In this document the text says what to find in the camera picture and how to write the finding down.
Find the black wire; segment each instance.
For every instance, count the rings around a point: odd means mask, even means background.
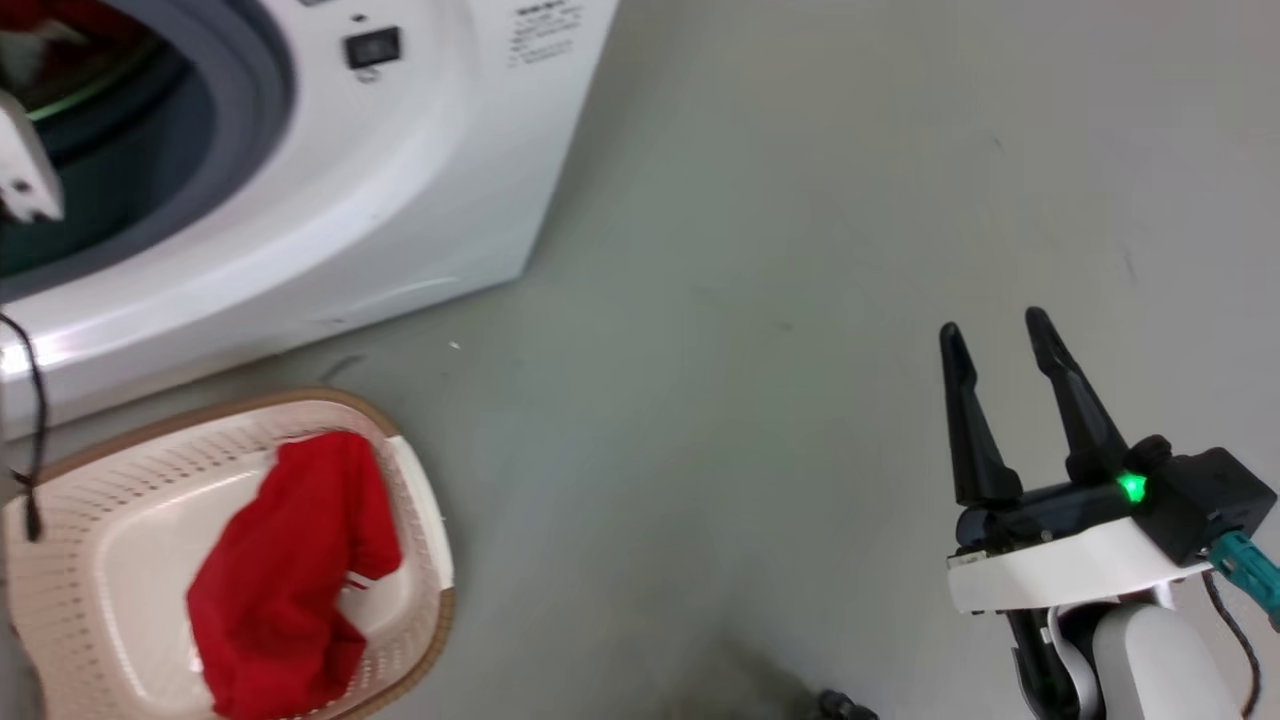
[[[1213,582],[1213,570],[1204,573],[1202,578],[1204,579],[1204,592],[1208,593],[1208,601],[1213,603],[1213,610],[1226,623],[1226,628],[1231,630],[1231,634],[1235,635],[1236,642],[1244,650],[1244,657],[1249,660],[1249,700],[1244,701],[1244,707],[1240,710],[1240,715],[1244,720],[1248,720],[1253,717],[1253,711],[1258,707],[1258,698],[1262,697],[1262,664],[1258,662],[1258,653],[1253,651],[1253,643],[1249,642],[1240,624],[1235,621],[1231,611],[1222,602],[1222,593],[1219,592],[1217,583]]]
[[[36,347],[31,342],[31,336],[4,313],[0,313],[0,323],[8,325],[22,342],[22,348],[27,354],[27,364],[31,365],[31,384],[36,388],[36,427],[31,438],[31,471],[23,475],[13,470],[13,477],[26,488],[27,539],[37,542],[45,533],[40,506],[36,505],[36,486],[40,484],[40,471],[45,466],[45,441],[49,437],[49,396],[45,393],[45,375],[40,372],[40,364],[36,363]]]

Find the green led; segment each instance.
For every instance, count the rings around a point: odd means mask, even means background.
[[[1120,483],[1125,495],[1129,496],[1129,502],[1138,505],[1143,497],[1147,497],[1147,478],[1125,473],[1116,482]]]

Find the concrete floor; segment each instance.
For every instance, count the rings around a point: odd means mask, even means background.
[[[1156,32],[1149,4],[625,1],[524,281],[55,450],[319,382],[383,406],[426,459],[460,592],[388,720],[785,717],[803,685],[888,719],[1027,717],[1007,629],[947,596],[943,322],[1029,486],[1065,455],[1029,304],[1130,439],[1280,468],[1280,341],[1252,329],[1274,325],[1280,210],[1253,188],[1280,186],[1280,141],[1165,122],[1207,88],[1219,123],[1274,113],[1248,55],[1267,37],[1215,55],[1222,90],[1184,58],[1216,10]],[[1238,650],[1181,597],[1243,696]]]

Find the washing machine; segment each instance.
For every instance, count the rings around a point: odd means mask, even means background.
[[[5,0],[52,15],[0,9],[64,209],[5,223],[0,302],[54,420],[518,277],[616,1]]]

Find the basket rim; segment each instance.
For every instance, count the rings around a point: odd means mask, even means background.
[[[392,423],[390,419],[387,418],[387,415],[384,415],[378,407],[362,397],[328,387],[298,388],[259,396],[250,400],[211,405],[209,407],[183,413],[173,418],[151,423],[150,425],[145,425],[136,430],[115,436],[114,438],[102,441],[79,452],[72,454],[63,460],[50,464],[45,471],[41,473],[37,484],[42,486],[56,480],[61,475],[78,470],[91,462],[110,457],[111,455],[128,450],[136,445],[191,429],[196,425],[221,420],[223,418],[229,418],[232,415],[252,413],[253,410],[261,410],[275,405],[289,405],[293,402],[307,401],[323,401],[344,405],[372,420],[388,439],[401,437],[399,428],[397,428],[396,424]],[[448,644],[449,633],[453,629],[454,603],[454,588],[449,587],[442,589],[439,611],[435,618],[435,634],[431,635],[431,643],[428,646],[421,660],[419,660],[419,662],[403,678],[396,682],[396,684],[365,700],[360,705],[335,715],[333,720],[365,720],[408,694],[411,689],[421,683],[444,652],[445,644]]]

